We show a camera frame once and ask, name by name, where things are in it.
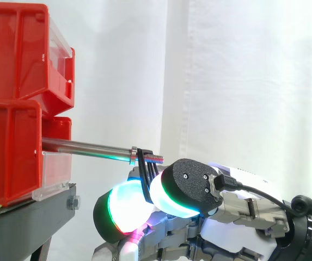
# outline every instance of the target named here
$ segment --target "white curtain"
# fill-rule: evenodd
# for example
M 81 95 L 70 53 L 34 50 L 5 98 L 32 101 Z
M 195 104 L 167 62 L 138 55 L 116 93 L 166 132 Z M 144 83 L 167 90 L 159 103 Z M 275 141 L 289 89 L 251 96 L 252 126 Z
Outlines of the white curtain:
M 76 50 L 74 140 L 216 161 L 312 197 L 312 0 L 38 2 Z M 130 169 L 73 157 L 82 205 L 49 261 L 91 259 L 94 204 Z

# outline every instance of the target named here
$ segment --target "bolt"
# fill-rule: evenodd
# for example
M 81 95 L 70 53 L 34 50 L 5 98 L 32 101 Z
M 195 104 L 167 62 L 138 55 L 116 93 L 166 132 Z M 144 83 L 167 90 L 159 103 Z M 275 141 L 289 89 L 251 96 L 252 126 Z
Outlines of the bolt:
M 72 196 L 70 198 L 70 209 L 71 210 L 79 210 L 81 206 L 81 197 L 80 196 Z
M 163 164 L 164 158 L 163 156 L 153 155 L 153 154 L 145 154 L 144 155 L 145 162 Z

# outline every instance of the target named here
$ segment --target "red plastic bin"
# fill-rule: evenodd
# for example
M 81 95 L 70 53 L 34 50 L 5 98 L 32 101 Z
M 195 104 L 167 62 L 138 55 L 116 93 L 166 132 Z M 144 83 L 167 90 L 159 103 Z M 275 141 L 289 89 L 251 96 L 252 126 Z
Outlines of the red plastic bin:
M 75 51 L 43 4 L 0 3 L 0 100 L 35 100 L 44 116 L 74 106 Z
M 42 133 L 71 139 L 71 120 L 43 119 L 36 101 L 0 101 L 1 205 L 31 197 L 31 192 L 42 186 Z

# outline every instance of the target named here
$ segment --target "green led light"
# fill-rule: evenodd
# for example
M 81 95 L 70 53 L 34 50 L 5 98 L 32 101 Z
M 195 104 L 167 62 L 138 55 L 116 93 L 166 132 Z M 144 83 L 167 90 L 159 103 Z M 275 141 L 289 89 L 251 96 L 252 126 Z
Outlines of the green led light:
M 161 211 L 180 218 L 191 218 L 200 213 L 173 201 L 162 186 L 161 174 L 154 178 L 150 186 L 150 195 L 154 205 Z
M 150 217 L 154 206 L 146 202 L 140 180 L 114 187 L 108 196 L 108 213 L 123 233 L 132 232 Z

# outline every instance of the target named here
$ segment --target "steel shaft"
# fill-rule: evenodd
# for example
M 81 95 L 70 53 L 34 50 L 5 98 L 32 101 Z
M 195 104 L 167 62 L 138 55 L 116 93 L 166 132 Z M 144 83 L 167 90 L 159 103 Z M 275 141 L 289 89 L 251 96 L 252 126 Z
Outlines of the steel shaft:
M 118 148 L 103 146 L 97 144 L 89 144 L 71 140 L 42 138 L 42 149 L 44 151 L 61 152 L 69 154 L 78 154 L 83 156 L 92 156 L 98 158 L 114 159 L 128 161 L 131 165 L 135 164 L 137 159 L 137 148 Z M 147 154 L 146 162 L 163 163 L 163 157 Z

